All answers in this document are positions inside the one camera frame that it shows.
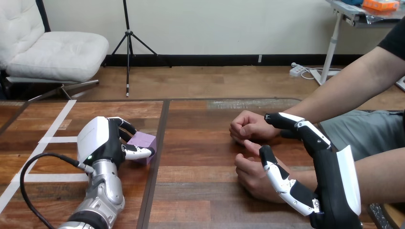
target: black t-shirt sleeve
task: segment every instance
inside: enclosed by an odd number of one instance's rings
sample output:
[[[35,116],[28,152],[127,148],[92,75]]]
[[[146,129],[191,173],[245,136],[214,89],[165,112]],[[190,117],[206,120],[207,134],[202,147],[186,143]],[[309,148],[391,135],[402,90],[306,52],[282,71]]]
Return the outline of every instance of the black t-shirt sleeve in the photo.
[[[378,46],[405,61],[405,17],[395,25]]]

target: forearm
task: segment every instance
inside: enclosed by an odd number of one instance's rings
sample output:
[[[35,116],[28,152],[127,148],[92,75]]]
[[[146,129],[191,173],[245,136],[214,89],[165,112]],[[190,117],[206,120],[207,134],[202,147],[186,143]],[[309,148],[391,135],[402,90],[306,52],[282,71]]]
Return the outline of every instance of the forearm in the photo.
[[[395,149],[356,161],[362,204],[405,201],[405,148]],[[311,190],[317,186],[314,170],[297,171],[294,178]]]
[[[377,47],[285,113],[304,117],[312,123],[344,114],[394,84],[403,73],[402,67],[394,66],[400,62],[403,61]]]

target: white tape line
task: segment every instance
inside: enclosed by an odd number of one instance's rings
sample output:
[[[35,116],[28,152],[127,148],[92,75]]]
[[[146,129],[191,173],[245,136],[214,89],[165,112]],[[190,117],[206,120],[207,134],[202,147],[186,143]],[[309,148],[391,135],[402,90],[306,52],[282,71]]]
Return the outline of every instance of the white tape line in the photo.
[[[44,137],[53,137],[53,135],[56,133],[59,126],[62,124],[63,120],[66,118],[67,114],[70,112],[70,110],[72,109],[72,107],[75,103],[76,103],[76,100],[69,100],[67,102],[67,104],[64,106],[62,111],[59,113],[59,115],[55,119],[55,121],[52,123],[51,127],[49,127],[48,131],[45,133]],[[49,141],[47,141],[47,140],[44,140],[43,143],[39,143],[37,145],[37,147],[34,149],[34,151],[32,152],[32,154],[30,155],[30,157],[27,159],[27,161],[30,160],[31,158],[33,158],[34,156],[42,153],[45,150],[48,143],[49,143]],[[31,169],[34,165],[35,165],[35,162],[33,162],[30,165],[30,167],[28,167],[26,174],[28,174],[31,171]],[[3,192],[3,194],[0,196],[0,213],[2,213],[2,211],[4,210],[6,205],[9,203],[12,196],[14,195],[14,193],[17,191],[17,189],[19,187],[20,187],[19,182],[11,182],[9,184],[9,186],[6,188],[6,190]]]
[[[66,118],[67,114],[70,112],[70,110],[72,109],[73,105],[76,103],[76,100],[69,100],[67,102],[67,104],[64,106],[64,108],[62,109],[62,111],[59,113],[59,115],[57,116],[57,118],[55,119],[55,121],[52,123],[51,127],[48,129],[48,131],[45,133],[45,135],[43,136],[44,138],[44,142],[38,144],[38,146],[35,148],[34,152],[31,154],[31,156],[28,158],[28,160],[30,160],[31,158],[33,158],[34,156],[37,156],[38,154],[41,154],[46,146],[49,143],[49,140],[51,139],[51,137],[53,137],[53,135],[56,133],[56,131],[58,130],[59,126],[62,124],[63,120]],[[42,149],[42,147],[40,147],[40,149],[37,150],[37,148],[40,145],[45,145]],[[32,167],[34,167],[36,161],[34,161],[27,169],[26,174],[28,174]]]
[[[77,142],[77,136],[72,137],[43,137],[38,143],[66,143]]]
[[[16,174],[12,182],[19,182],[20,174]],[[83,182],[88,181],[85,173],[68,174],[27,174],[24,182]]]
[[[6,190],[3,192],[3,194],[0,197],[0,213],[4,210],[4,208],[9,203],[12,196],[14,196],[14,193],[17,191],[17,189],[19,187],[20,187],[19,182],[11,182],[7,186]]]

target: gray shorts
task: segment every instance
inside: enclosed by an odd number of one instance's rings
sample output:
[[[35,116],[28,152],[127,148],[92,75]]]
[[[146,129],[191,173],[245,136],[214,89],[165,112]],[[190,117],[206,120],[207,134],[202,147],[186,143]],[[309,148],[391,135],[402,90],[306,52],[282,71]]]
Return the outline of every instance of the gray shorts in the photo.
[[[350,145],[357,161],[405,147],[403,117],[398,114],[354,110],[321,122],[320,127],[339,151]]]

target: black baseboard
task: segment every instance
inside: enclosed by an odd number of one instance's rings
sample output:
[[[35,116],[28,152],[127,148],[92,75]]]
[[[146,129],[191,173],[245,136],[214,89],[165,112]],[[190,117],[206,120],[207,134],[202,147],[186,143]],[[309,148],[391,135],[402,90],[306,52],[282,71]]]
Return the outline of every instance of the black baseboard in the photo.
[[[360,54],[336,54],[333,56],[333,65],[349,65],[360,58]],[[158,67],[167,66],[166,60],[172,66],[288,66],[292,62],[301,65],[323,65],[325,54],[300,54],[300,55],[262,55],[262,61],[258,62],[259,55],[159,55],[149,54],[136,55],[131,66]],[[107,55],[106,66],[126,66],[125,54]]]

